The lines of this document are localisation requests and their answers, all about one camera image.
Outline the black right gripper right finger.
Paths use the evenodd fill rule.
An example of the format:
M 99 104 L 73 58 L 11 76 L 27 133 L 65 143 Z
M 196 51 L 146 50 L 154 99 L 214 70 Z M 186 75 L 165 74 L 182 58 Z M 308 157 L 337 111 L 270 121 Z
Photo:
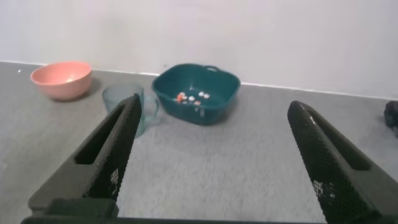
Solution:
M 397 181 L 311 106 L 287 117 L 327 223 L 397 223 Z

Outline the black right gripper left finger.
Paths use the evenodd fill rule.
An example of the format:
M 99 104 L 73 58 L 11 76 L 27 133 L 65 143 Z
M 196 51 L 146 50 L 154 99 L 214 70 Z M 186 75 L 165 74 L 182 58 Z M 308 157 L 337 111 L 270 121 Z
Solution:
M 28 206 L 32 212 L 43 211 L 59 198 L 116 201 L 141 114 L 137 94 L 118 103 L 31 196 Z

